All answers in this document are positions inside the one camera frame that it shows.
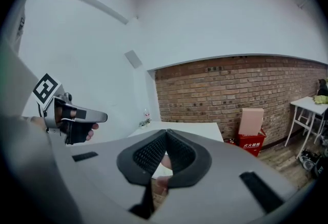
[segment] brick wall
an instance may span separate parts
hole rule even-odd
[[[278,56],[209,59],[156,71],[162,121],[218,124],[235,137],[241,108],[263,108],[265,144],[288,135],[290,102],[316,93],[327,66]]]

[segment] black and white square marker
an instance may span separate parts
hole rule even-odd
[[[58,83],[50,77],[49,74],[45,74],[44,77],[36,84],[33,89],[33,94],[42,103],[47,103],[48,99],[52,97],[53,91],[58,86]]]

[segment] fire extinguisher box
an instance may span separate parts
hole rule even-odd
[[[258,156],[260,152],[264,139],[267,137],[263,129],[258,133],[257,136],[241,135],[238,134],[239,146],[254,156]]]

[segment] white table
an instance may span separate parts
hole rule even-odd
[[[138,128],[129,137],[140,135],[152,130],[160,130],[160,129],[180,130],[187,133],[200,135],[203,137],[207,137],[213,140],[223,142],[223,138],[221,136],[217,123],[172,123],[172,122],[151,121],[147,127],[144,127],[143,129]],[[159,176],[172,176],[172,175],[173,175],[172,170],[164,167],[160,163],[153,175],[153,178],[157,179]]]
[[[295,106],[295,113],[294,113],[294,118],[293,118],[293,123],[292,123],[292,126],[291,126],[291,130],[289,131],[289,135],[288,135],[288,138],[286,140],[285,146],[287,145],[288,140],[291,136],[294,123],[299,124],[302,127],[307,129],[307,135],[306,135],[305,141],[304,141],[303,146],[301,147],[301,149],[298,152],[298,155],[296,157],[296,158],[298,158],[300,156],[302,150],[304,149],[304,146],[305,146],[305,144],[306,144],[306,142],[309,138],[309,135],[311,133],[314,118],[315,118],[316,114],[324,115],[326,109],[328,108],[328,104],[317,105],[317,104],[314,103],[314,100],[313,100],[312,97],[307,96],[307,97],[304,97],[304,98],[301,98],[301,99],[298,99],[296,101],[291,102],[291,105]],[[302,111],[301,111],[301,114],[299,115],[298,119],[296,119],[296,113],[297,113],[297,109],[299,107],[302,109]],[[306,124],[300,122],[300,119],[303,117],[302,114],[303,114],[304,110],[308,110],[309,113],[310,113],[310,116],[308,117],[308,119],[306,121]],[[319,127],[319,130],[318,130],[318,133],[317,133],[317,137],[319,136],[319,133],[321,131],[322,126],[323,126],[323,120],[320,123],[320,127]]]

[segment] pink box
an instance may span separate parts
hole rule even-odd
[[[243,108],[238,134],[256,136],[263,122],[263,108]]]

